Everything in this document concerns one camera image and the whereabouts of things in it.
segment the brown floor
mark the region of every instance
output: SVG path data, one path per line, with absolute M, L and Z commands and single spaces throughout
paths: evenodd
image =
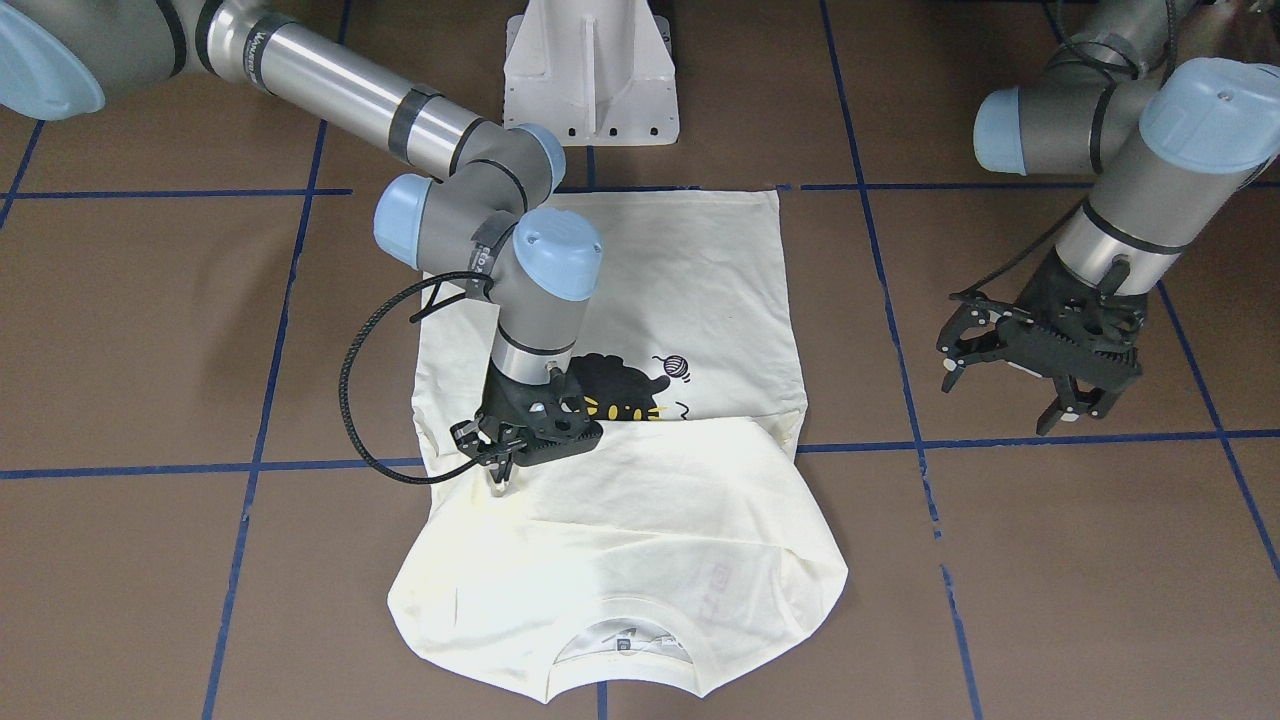
M 342 0 L 280 5 L 343 26 Z M 346 38 L 498 117 L 522 5 L 357 1 Z M 369 232 L 403 168 L 188 77 L 47 126 L 0 110 L 0 717 L 1280 716 L 1280 173 L 1152 295 L 1112 416 L 1036 439 L 1044 382 L 984 366 L 943 396 L 932 346 L 947 292 L 1088 182 L 972 156 L 982 97 L 1052 49 L 1041 9 L 827 5 L 677 1 L 680 142 L 571 149 L 564 183 L 778 188 L 799 466 L 851 569 L 812 641 L 707 701 L 541 707 L 417 660 L 385 592 L 429 495 L 361 469 L 334 401 L 413 279 Z M 416 454 L 415 347 L 387 324 L 353 382 L 385 457 Z

